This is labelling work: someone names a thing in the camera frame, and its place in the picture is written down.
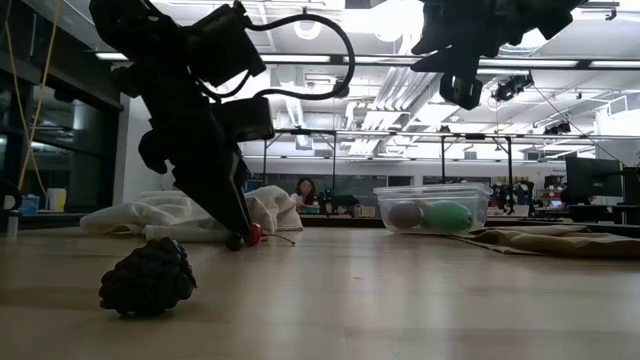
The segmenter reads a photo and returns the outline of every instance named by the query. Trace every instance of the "plastic egg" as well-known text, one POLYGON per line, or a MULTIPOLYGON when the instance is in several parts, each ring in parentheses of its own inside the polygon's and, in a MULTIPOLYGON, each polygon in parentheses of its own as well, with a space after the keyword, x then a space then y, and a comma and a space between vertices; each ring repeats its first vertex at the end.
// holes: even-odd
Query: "plastic egg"
POLYGON ((398 229, 410 229, 422 223, 422 211, 414 202, 400 202, 389 209, 387 218, 398 229))
POLYGON ((422 226, 446 233, 467 230, 473 225, 473 214, 464 205, 455 201, 436 201, 424 212, 422 226))

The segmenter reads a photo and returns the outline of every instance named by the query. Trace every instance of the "yellow cable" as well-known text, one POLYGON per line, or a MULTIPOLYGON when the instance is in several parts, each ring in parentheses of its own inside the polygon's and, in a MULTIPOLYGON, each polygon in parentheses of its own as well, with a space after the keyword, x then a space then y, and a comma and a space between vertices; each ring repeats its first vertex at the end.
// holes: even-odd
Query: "yellow cable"
MULTIPOLYGON (((11 30, 9 29, 9 22, 5 22, 4 24, 5 33, 7 34, 7 47, 9 48, 9 60, 11 62, 11 71, 13 72, 13 86, 16 91, 16 98, 18 100, 18 109, 20 110, 20 120, 22 120, 22 128, 24 129, 24 137, 27 142, 29 141, 29 127, 27 126, 27 120, 25 119, 24 107, 22 107, 22 97, 20 96, 20 87, 18 85, 18 72, 16 71, 16 62, 13 55, 13 43, 11 41, 11 30)), ((40 171, 38 171, 38 165, 36 164, 36 158, 32 151, 27 152, 27 156, 25 157, 25 163, 27 161, 33 162, 33 168, 36 172, 36 177, 38 178, 38 183, 40 184, 40 190, 44 194, 45 198, 47 196, 47 190, 45 190, 44 185, 42 184, 42 179, 40 178, 40 171)))
MULTIPOLYGON (((29 136, 28 142, 28 152, 32 153, 31 144, 33 143, 33 138, 36 134, 36 127, 38 125, 38 118, 40 117, 40 110, 42 110, 42 100, 44 99, 44 88, 47 84, 47 75, 49 75, 49 65, 51 64, 51 54, 53 53, 53 42, 56 38, 56 30, 58 29, 58 18, 60 16, 60 5, 62 4, 62 0, 56 1, 56 9, 53 15, 53 30, 51 31, 51 40, 49 41, 49 50, 47 52, 47 61, 44 65, 44 72, 42 73, 42 83, 40 84, 40 98, 38 99, 38 107, 36 109, 36 116, 33 118, 33 125, 31 125, 31 135, 29 136)), ((24 163, 22 163, 22 170, 20 171, 20 180, 18 181, 18 188, 22 188, 22 183, 24 182, 24 174, 27 170, 27 159, 25 159, 24 163)))

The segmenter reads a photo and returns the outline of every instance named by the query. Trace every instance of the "computer monitor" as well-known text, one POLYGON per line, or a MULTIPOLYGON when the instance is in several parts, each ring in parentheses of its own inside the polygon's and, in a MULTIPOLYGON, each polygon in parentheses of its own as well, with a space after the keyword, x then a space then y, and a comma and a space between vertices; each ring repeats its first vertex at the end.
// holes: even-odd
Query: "computer monitor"
POLYGON ((620 163, 616 160, 566 158, 567 187, 574 198, 622 197, 620 163))

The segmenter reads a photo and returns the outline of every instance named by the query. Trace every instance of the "robotic arm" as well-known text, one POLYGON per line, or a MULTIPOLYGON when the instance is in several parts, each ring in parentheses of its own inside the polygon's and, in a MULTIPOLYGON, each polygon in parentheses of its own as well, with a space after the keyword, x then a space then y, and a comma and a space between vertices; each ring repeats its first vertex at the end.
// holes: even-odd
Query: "robotic arm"
POLYGON ((242 185, 250 172, 238 142, 274 136, 269 94, 308 100, 329 99, 345 91, 355 69, 355 53, 334 22, 301 14, 272 24, 254 25, 240 2, 223 5, 191 26, 179 26, 149 0, 92 0, 90 11, 100 37, 132 61, 114 72, 125 94, 142 96, 152 118, 139 152, 147 167, 164 174, 166 160, 175 168, 175 186, 229 229, 231 250, 254 234, 242 185), (267 89, 250 99, 221 103, 237 93, 250 76, 266 70, 246 29, 262 31, 294 21, 321 22, 345 42, 350 66, 345 80, 325 94, 297 94, 267 89), (215 94, 214 87, 246 71, 238 89, 215 94), (215 100, 210 104, 209 98, 215 100))
POLYGON ((422 39, 411 50, 427 57, 411 69, 444 73, 440 95, 464 109, 478 106, 483 83, 476 80, 481 56, 496 57, 506 43, 518 45, 539 29, 548 40, 588 0, 421 0, 422 39))

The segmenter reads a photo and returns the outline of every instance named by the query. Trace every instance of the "beige cloth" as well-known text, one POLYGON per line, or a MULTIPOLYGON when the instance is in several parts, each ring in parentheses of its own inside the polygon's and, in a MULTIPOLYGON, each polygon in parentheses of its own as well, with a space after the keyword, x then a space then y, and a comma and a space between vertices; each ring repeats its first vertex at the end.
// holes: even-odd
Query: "beige cloth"
MULTIPOLYGON (((245 194, 251 220, 262 232, 300 231, 295 203, 277 186, 245 194)), ((178 241, 225 241, 229 232, 181 191, 149 191, 132 203, 96 211, 80 220, 92 234, 133 233, 147 240, 166 236, 178 241)))
POLYGON ((568 257, 639 258, 640 239, 594 234, 586 226, 514 226, 487 228, 454 236, 503 254, 568 257))

